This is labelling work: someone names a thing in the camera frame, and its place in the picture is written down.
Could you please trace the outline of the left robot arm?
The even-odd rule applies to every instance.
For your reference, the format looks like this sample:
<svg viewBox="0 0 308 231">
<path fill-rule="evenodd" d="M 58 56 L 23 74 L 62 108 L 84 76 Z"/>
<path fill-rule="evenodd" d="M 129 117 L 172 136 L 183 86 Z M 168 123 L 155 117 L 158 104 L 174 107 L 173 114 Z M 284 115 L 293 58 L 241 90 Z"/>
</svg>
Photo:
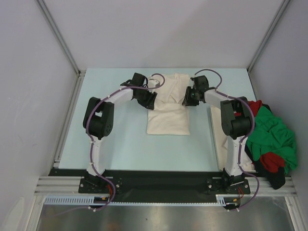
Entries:
<svg viewBox="0 0 308 231">
<path fill-rule="evenodd" d="M 120 88 L 109 96 L 89 99 L 83 127 L 90 138 L 90 162 L 84 178 L 80 181 L 79 193 L 109 192 L 113 195 L 152 188 L 145 185 L 145 180 L 136 172 L 124 174 L 122 171 L 112 171 L 112 179 L 109 179 L 105 175 L 109 171 L 101 146 L 113 129 L 115 107 L 135 99 L 141 106 L 153 110 L 157 96 L 154 90 L 162 87 L 165 81 L 165 78 L 158 81 L 135 73 L 132 79 L 123 82 Z"/>
</svg>

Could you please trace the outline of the cream white t shirt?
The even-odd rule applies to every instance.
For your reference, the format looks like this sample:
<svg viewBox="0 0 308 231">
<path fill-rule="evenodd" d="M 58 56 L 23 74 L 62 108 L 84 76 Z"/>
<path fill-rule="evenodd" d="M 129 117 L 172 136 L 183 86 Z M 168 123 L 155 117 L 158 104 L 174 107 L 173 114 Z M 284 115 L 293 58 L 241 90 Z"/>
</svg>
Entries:
<svg viewBox="0 0 308 231">
<path fill-rule="evenodd" d="M 162 84 L 153 91 L 157 97 L 154 109 L 148 111 L 147 134 L 190 135 L 189 110 L 182 105 L 190 76 L 179 73 L 164 75 Z"/>
</svg>

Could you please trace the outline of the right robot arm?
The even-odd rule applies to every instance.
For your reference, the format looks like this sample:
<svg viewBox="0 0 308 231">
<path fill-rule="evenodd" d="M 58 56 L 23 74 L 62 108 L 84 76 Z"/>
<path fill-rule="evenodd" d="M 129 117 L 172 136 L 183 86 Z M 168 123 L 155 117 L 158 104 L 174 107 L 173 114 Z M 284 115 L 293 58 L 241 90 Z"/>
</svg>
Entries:
<svg viewBox="0 0 308 231">
<path fill-rule="evenodd" d="M 198 106 L 208 103 L 220 110 L 221 127 L 227 136 L 227 162 L 223 169 L 219 189 L 227 193 L 235 192 L 244 185 L 242 153 L 248 136 L 253 131 L 254 115 L 245 97 L 232 97 L 210 87 L 206 76 L 192 77 L 192 87 L 187 87 L 183 106 Z"/>
</svg>

